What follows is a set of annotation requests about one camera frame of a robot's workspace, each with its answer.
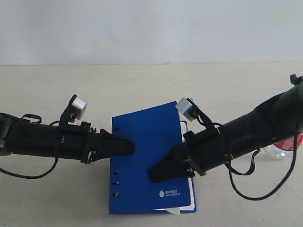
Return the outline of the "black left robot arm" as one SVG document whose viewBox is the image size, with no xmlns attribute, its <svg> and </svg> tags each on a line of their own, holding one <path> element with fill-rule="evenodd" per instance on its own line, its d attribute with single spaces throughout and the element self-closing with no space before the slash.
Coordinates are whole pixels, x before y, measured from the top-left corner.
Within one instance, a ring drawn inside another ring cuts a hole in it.
<svg viewBox="0 0 303 227">
<path fill-rule="evenodd" d="M 113 156 L 132 155 L 135 144 L 88 122 L 46 125 L 0 114 L 0 154 L 54 157 L 90 164 Z"/>
</svg>

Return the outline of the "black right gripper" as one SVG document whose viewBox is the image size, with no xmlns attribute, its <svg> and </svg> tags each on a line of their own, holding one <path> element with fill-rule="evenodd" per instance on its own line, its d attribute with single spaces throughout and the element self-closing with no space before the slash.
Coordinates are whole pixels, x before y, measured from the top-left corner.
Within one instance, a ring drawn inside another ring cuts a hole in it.
<svg viewBox="0 0 303 227">
<path fill-rule="evenodd" d="M 164 159 L 148 170 L 152 183 L 174 178 L 191 178 L 198 173 L 224 165 L 229 161 L 229 151 L 223 127 L 205 129 L 198 133 L 183 134 L 185 145 L 173 147 Z"/>
</svg>

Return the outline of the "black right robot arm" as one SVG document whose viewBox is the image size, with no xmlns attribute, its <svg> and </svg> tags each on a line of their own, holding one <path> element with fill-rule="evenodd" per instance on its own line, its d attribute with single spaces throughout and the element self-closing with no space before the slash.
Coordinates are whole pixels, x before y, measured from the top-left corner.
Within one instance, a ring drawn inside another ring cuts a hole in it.
<svg viewBox="0 0 303 227">
<path fill-rule="evenodd" d="M 205 130 L 188 131 L 185 142 L 174 146 L 164 159 L 148 170 L 153 183 L 178 177 L 204 176 L 223 165 L 259 148 L 283 141 L 303 131 L 303 78 L 290 76 L 293 87 L 273 96 L 253 111 L 222 126 L 204 114 L 189 98 L 176 105 L 188 120 L 202 120 Z"/>
</svg>

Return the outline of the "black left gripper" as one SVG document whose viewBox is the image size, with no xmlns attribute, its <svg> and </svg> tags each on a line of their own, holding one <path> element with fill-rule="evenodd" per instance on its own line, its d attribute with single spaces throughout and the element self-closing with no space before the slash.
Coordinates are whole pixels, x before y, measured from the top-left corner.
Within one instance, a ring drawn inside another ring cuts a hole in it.
<svg viewBox="0 0 303 227">
<path fill-rule="evenodd" d="M 80 125 L 60 123 L 57 138 L 59 158 L 79 160 L 84 164 L 113 156 L 132 155 L 135 150 L 133 142 L 116 137 L 104 129 L 97 131 L 88 122 Z"/>
</svg>

